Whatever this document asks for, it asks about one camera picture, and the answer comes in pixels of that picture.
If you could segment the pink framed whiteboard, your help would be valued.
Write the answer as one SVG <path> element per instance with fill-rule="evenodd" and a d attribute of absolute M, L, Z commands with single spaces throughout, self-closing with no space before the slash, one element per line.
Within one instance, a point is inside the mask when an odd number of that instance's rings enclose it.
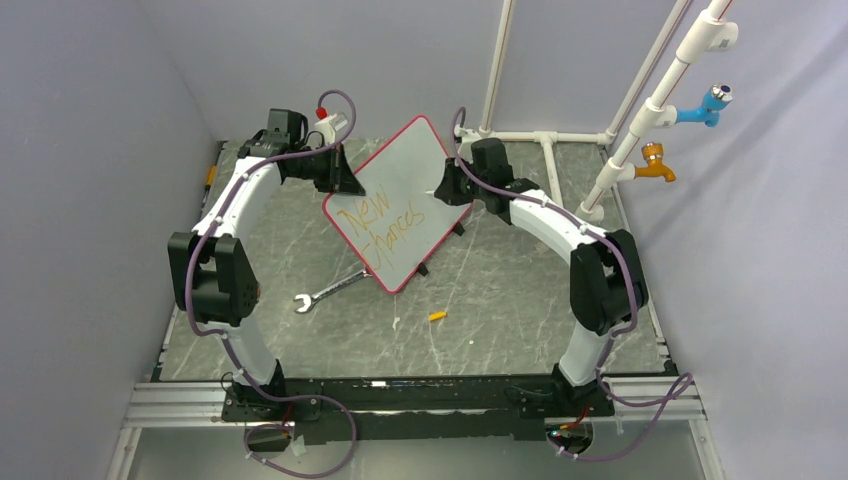
<path fill-rule="evenodd" d="M 471 212 L 427 195 L 449 157 L 432 122 L 414 117 L 354 174 L 364 196 L 328 195 L 324 215 L 380 287 L 402 290 L 454 228 Z"/>

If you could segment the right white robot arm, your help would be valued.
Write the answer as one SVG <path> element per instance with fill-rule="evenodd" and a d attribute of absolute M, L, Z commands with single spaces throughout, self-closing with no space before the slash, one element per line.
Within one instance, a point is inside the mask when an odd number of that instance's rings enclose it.
<path fill-rule="evenodd" d="M 635 327 L 649 299 L 633 236 L 593 226 L 533 181 L 515 177 L 497 138 L 455 139 L 433 195 L 450 206 L 481 202 L 489 214 L 533 235 L 566 262 L 577 325 L 556 366 L 563 380 L 550 392 L 557 411 L 578 413 L 589 402 L 587 385 L 599 379 L 613 338 Z"/>

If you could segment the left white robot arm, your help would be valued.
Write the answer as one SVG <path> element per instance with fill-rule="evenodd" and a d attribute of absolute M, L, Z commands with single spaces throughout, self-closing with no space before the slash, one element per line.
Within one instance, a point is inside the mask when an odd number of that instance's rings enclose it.
<path fill-rule="evenodd" d="M 314 124 L 292 110 L 272 109 L 266 128 L 238 151 L 232 176 L 211 210 L 167 244 L 176 303 L 198 337 L 214 337 L 235 367 L 236 390 L 253 387 L 248 407 L 264 420 L 287 406 L 284 373 L 251 316 L 260 282 L 245 241 L 274 191 L 288 179 L 310 181 L 322 193 L 362 196 L 343 146 L 356 114 L 316 110 Z"/>

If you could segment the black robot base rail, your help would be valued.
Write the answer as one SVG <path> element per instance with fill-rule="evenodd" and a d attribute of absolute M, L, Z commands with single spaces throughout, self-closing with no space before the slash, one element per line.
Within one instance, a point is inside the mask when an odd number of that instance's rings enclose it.
<path fill-rule="evenodd" d="M 543 440 L 548 430 L 610 417 L 615 408 L 590 382 L 557 373 L 389 378 L 288 378 L 285 403 L 250 387 L 225 390 L 227 423 L 293 426 L 310 445 L 349 440 L 510 437 Z"/>

